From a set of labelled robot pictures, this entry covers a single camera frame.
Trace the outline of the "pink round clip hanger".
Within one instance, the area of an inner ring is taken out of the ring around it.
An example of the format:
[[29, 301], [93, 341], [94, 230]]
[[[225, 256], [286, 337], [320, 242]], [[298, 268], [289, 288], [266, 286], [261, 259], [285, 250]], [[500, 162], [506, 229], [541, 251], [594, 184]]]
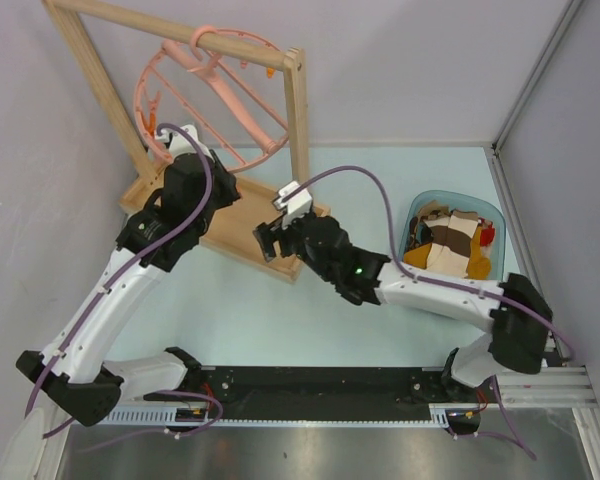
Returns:
[[163, 133], [157, 126], [173, 121], [194, 124], [200, 142], [217, 149], [231, 170], [243, 172], [266, 162], [288, 143], [287, 115], [277, 101], [270, 103], [257, 91], [266, 78], [280, 76], [281, 71], [201, 47], [206, 33], [281, 52], [255, 33], [213, 26], [196, 29], [185, 43], [163, 40], [136, 82], [136, 127], [149, 159], [157, 165], [175, 160], [165, 161], [154, 141], [155, 133]]

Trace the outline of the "cream brown striped sock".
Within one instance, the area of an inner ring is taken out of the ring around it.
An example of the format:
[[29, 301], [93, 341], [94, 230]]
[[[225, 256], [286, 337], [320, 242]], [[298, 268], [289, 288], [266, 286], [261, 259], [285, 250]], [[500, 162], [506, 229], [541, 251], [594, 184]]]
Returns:
[[432, 234], [426, 270], [454, 277], [466, 277], [471, 239], [479, 226], [478, 214], [453, 210], [450, 216], [426, 220], [425, 225]]

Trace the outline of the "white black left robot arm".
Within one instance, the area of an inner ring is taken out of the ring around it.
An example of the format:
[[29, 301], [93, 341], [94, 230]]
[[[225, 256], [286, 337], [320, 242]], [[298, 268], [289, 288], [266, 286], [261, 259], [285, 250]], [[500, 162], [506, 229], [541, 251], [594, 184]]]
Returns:
[[194, 397], [200, 364], [179, 347], [132, 361], [106, 356], [148, 293], [198, 245], [214, 213], [239, 198], [235, 176], [214, 151], [178, 155], [164, 171], [163, 187], [127, 221], [81, 309], [43, 350], [23, 352], [17, 369], [85, 427], [102, 421], [122, 400], [159, 391]]

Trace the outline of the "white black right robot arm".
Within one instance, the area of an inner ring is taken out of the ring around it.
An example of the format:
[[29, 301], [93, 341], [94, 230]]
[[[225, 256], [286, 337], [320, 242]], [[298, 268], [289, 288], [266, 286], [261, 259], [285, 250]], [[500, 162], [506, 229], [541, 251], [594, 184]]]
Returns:
[[443, 393], [464, 401], [488, 378], [542, 369], [552, 313], [531, 281], [511, 273], [501, 282], [428, 274], [354, 246], [339, 222], [308, 213], [279, 217], [254, 230], [266, 261], [295, 257], [354, 305], [399, 305], [464, 321], [481, 330], [453, 350], [441, 376]]

